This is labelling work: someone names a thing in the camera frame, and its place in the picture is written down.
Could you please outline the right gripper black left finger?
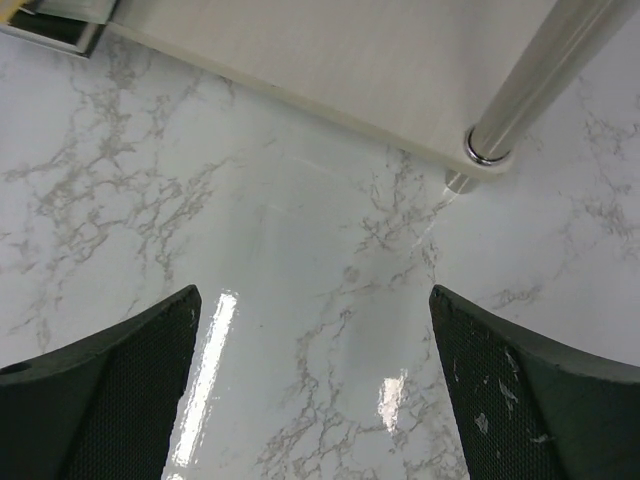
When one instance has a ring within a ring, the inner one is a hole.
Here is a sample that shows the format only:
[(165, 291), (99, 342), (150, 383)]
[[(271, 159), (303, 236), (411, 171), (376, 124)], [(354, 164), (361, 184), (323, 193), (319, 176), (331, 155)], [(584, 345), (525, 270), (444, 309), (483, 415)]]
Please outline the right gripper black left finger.
[(201, 303), (189, 285), (126, 321), (2, 368), (2, 478), (161, 478)]

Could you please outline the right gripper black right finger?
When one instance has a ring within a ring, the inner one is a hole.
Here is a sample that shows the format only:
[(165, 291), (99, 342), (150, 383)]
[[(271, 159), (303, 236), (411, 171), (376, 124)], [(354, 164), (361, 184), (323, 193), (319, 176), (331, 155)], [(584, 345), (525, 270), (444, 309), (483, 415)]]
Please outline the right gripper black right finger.
[(442, 285), (429, 307), (471, 478), (638, 478), (638, 367), (535, 333)]

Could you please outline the black Moon and Sixpence book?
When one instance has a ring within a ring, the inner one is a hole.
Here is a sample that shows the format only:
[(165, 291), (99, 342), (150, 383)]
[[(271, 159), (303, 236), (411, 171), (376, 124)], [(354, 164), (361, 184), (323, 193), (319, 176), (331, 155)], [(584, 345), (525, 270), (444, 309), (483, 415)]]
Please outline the black Moon and Sixpence book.
[(104, 24), (23, 11), (16, 12), (8, 24), (1, 25), (4, 34), (85, 58), (93, 53), (104, 30)]

